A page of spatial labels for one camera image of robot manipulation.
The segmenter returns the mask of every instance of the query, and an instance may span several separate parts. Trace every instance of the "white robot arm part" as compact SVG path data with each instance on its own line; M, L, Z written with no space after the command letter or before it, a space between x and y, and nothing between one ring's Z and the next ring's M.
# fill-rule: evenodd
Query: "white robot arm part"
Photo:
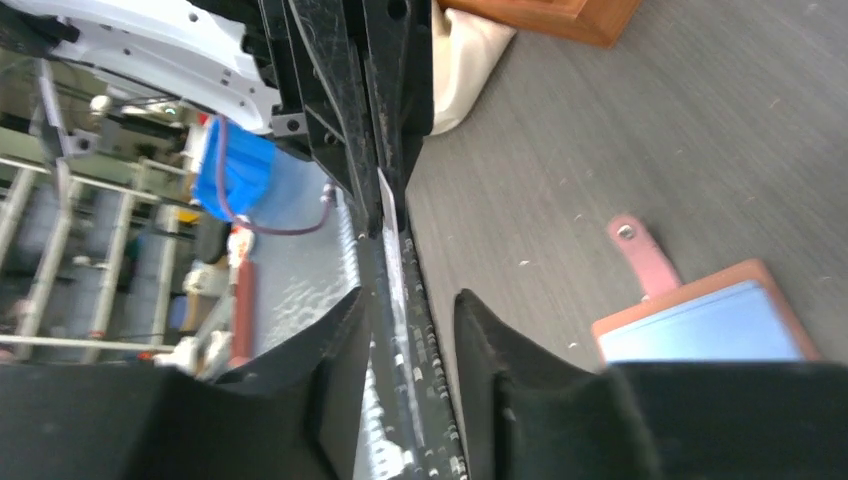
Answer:
M185 0L4 3L32 15L57 16L79 29L76 42L63 41L51 53L89 68L119 90L147 97L166 91L256 134L271 132L280 95L262 81L252 55L242 51L246 27L241 23Z

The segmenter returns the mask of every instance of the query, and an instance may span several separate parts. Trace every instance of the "blue notepad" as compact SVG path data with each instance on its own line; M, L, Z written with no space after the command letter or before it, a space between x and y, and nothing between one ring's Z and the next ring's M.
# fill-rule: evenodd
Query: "blue notepad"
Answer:
M768 292L754 281L655 313L598 342L608 362L804 360Z

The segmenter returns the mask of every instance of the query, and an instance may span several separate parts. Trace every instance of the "table surface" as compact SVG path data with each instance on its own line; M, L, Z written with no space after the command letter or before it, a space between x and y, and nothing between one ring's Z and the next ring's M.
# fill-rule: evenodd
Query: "table surface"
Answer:
M642 297L604 231L625 212L684 281L763 259L848 360L847 44L842 0L645 0L612 50L520 32L408 191L451 378L461 288L600 367L590 325Z

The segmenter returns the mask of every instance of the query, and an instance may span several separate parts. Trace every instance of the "pink tab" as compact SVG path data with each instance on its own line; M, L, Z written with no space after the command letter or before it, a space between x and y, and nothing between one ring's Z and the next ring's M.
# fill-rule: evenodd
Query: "pink tab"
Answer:
M636 217L615 217L607 226L607 233L630 262L645 297L654 298L680 287L674 266Z

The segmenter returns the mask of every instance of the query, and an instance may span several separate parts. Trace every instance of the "wooden box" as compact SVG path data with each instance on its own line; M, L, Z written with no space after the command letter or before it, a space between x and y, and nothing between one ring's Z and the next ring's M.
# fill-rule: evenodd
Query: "wooden box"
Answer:
M516 28L612 47L642 0L439 0Z

